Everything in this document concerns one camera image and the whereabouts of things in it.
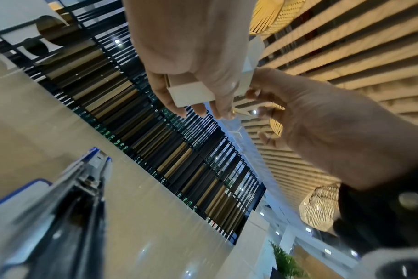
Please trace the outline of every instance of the green plant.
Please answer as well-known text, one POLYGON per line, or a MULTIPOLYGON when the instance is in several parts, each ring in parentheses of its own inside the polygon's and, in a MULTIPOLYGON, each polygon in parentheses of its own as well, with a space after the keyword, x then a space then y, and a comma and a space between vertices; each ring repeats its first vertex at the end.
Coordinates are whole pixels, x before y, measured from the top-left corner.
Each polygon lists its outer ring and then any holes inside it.
POLYGON ((272 241, 269 242, 273 248, 273 254, 275 255, 275 261, 277 262, 277 271, 283 277, 308 278, 307 273, 298 266, 294 257, 284 252, 279 245, 272 241))

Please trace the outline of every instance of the potted plant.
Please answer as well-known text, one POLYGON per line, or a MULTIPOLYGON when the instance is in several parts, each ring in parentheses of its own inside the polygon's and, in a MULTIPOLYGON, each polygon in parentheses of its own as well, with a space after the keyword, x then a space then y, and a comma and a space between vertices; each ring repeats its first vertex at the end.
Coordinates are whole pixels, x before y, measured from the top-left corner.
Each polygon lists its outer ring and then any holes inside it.
POLYGON ((277 268, 272 269, 271 279, 292 279, 292 278, 307 278, 307 273, 298 266, 295 258, 287 254, 282 248, 271 242, 270 245, 273 248, 273 254, 277 262, 277 268))

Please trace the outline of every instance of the cardboard box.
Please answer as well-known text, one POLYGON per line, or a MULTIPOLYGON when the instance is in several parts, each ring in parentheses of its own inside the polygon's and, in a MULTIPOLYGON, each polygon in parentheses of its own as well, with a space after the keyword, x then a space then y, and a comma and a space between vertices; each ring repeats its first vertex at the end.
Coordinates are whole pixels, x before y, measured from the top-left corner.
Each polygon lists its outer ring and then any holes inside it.
MULTIPOLYGON (((249 42, 240 83, 234 96, 244 95, 249 89, 252 75, 264 48, 264 42, 259 36, 249 42)), ((165 78, 172 99, 179 108, 215 100, 214 94, 191 73, 168 74, 165 78)))

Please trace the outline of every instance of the ceiling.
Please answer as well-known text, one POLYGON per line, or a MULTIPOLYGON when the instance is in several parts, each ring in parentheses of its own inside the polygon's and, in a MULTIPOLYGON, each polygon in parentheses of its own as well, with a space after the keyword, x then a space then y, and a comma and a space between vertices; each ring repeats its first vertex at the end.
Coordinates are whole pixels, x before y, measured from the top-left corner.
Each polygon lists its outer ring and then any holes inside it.
MULTIPOLYGON (((356 90, 418 125, 418 0, 306 0, 304 5, 289 26, 263 37, 260 66, 356 90)), ((252 111, 270 103, 236 97, 233 105, 251 113, 241 125, 297 212, 311 190, 337 181, 288 148, 260 143, 257 133, 272 129, 252 111)))

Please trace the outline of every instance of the white pillar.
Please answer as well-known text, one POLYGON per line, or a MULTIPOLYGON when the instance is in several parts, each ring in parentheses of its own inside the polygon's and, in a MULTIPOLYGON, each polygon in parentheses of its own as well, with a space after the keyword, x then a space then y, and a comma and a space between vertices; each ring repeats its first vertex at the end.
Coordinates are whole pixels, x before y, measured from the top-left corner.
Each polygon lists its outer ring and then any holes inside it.
POLYGON ((284 231, 284 234, 282 235, 282 239, 279 243, 279 246, 282 248, 284 252, 289 254, 290 249, 292 249, 293 243, 295 242, 295 238, 296 235, 294 231, 290 228, 290 226, 287 226, 286 230, 284 231))

